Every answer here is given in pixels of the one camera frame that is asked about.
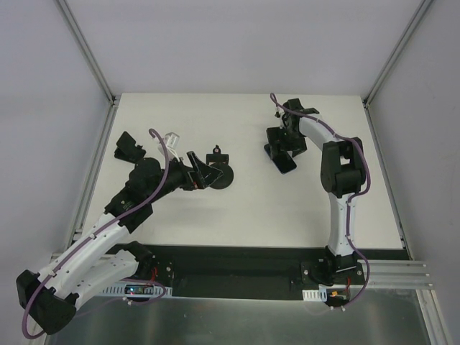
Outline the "black smartphone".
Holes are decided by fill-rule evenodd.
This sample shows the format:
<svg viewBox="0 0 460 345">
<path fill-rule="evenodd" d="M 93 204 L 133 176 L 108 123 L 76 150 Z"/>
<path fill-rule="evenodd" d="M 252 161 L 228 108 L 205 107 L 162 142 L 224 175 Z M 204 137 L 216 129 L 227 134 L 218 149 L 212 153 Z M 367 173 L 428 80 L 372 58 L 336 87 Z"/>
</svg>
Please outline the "black smartphone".
<svg viewBox="0 0 460 345">
<path fill-rule="evenodd" d="M 281 174 L 289 173 L 297 167 L 293 158 L 287 152 L 281 151 L 278 153 L 272 153 L 271 146 L 269 144 L 264 146 L 264 150 Z"/>
</svg>

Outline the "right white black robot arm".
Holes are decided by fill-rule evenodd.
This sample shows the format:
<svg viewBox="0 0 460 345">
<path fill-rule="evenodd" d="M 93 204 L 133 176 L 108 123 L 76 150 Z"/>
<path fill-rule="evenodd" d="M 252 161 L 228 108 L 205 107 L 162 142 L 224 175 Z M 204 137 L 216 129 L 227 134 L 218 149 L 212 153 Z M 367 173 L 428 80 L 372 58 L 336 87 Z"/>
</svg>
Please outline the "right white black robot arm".
<svg viewBox="0 0 460 345">
<path fill-rule="evenodd" d="M 354 212 L 358 196 L 368 192 L 370 174 L 362 141 L 345 137 L 327 124 L 315 108 L 305 108 L 297 98 L 276 107 L 278 126 L 266 130 L 264 150 L 276 168 L 286 174 L 297 165 L 295 157 L 312 141 L 321 151 L 320 181 L 330 203 L 330 234 L 324 258 L 308 270 L 312 281 L 332 286 L 346 279 L 358 267 L 358 251 L 353 244 Z"/>
</svg>

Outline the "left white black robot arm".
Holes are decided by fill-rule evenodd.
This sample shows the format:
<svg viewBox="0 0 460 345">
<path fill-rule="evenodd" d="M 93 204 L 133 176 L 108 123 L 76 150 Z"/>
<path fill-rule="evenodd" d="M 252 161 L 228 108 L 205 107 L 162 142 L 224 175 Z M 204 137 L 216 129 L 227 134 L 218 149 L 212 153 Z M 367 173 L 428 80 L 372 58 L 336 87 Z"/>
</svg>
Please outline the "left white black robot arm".
<svg viewBox="0 0 460 345">
<path fill-rule="evenodd" d="M 155 201 L 177 189 L 203 190 L 223 176 L 221 169 L 202 162 L 194 152 L 187 156 L 189 165 L 176 157 L 167 158 L 164 166 L 151 157 L 135 162 L 124 187 L 85 236 L 38 272 L 19 274 L 16 287 L 26 339 L 62 330 L 98 289 L 124 278 L 150 276 L 152 253 L 138 241 L 125 245 L 107 264 L 97 261 L 152 215 Z"/>
</svg>

